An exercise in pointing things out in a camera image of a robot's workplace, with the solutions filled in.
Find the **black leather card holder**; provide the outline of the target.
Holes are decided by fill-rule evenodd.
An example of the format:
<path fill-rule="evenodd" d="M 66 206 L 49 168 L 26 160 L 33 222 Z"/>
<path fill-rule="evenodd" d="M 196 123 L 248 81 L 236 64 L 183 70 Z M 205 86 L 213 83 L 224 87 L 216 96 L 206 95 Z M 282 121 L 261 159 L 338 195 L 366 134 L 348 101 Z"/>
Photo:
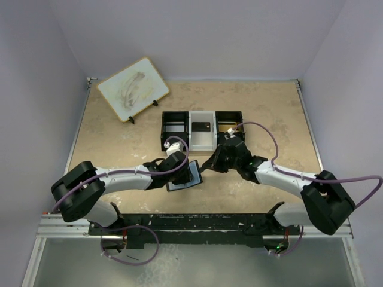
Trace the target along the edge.
<path fill-rule="evenodd" d="M 170 191 L 178 191 L 193 186 L 199 185 L 203 182 L 202 175 L 197 160 L 190 161 L 188 165 L 184 165 L 178 171 L 175 178 L 166 184 L 166 189 Z"/>

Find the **black and white tray organizer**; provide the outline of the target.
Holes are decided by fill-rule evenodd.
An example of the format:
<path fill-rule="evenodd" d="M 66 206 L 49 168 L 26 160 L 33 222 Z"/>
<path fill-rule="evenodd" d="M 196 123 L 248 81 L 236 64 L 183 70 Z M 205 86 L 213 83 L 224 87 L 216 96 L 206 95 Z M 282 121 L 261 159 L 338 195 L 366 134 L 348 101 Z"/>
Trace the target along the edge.
<path fill-rule="evenodd" d="M 225 133 L 243 122 L 240 111 L 164 111 L 161 126 L 161 150 L 167 139 L 178 136 L 190 151 L 214 151 L 225 140 Z"/>

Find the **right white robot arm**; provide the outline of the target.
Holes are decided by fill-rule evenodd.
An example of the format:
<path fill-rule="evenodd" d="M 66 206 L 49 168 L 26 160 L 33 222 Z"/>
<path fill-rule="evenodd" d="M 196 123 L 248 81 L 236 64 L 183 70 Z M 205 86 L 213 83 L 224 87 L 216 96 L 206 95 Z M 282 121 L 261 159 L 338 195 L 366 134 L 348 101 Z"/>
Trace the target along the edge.
<path fill-rule="evenodd" d="M 302 201 L 298 204 L 278 203 L 269 212 L 272 222 L 279 227 L 313 225 L 324 234 L 336 230 L 356 209 L 356 205 L 332 173 L 305 173 L 294 177 L 293 170 L 273 166 L 267 158 L 252 155 L 239 137 L 227 139 L 201 167 L 226 173 L 230 169 L 256 184 L 286 191 Z"/>

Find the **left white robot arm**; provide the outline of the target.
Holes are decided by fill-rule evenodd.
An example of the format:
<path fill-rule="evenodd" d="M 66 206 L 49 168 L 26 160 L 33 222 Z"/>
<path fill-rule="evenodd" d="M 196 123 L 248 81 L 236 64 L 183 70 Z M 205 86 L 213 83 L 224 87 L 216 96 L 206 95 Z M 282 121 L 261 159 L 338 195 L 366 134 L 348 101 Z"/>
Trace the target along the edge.
<path fill-rule="evenodd" d="M 115 203 L 102 201 L 103 195 L 162 187 L 175 191 L 195 184 L 200 184 L 198 162 L 189 161 L 181 151 L 125 169 L 104 169 L 83 161 L 52 185 L 53 212 L 59 212 L 65 222 L 86 219 L 115 230 L 126 226 L 124 217 Z"/>

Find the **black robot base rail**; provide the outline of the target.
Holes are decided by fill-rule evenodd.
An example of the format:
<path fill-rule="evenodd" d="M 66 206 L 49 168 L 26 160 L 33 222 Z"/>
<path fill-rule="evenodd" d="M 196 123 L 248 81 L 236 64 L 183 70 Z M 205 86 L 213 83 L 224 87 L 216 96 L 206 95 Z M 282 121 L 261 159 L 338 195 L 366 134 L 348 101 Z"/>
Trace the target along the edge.
<path fill-rule="evenodd" d="M 283 227 L 274 218 L 278 203 L 267 213 L 218 214 L 129 214 L 105 229 L 90 223 L 89 234 L 111 239 L 122 236 L 118 244 L 142 249 L 146 244 L 245 245 L 251 248 L 276 248 L 278 240 L 287 247 L 287 237 L 298 235 L 300 228 Z"/>

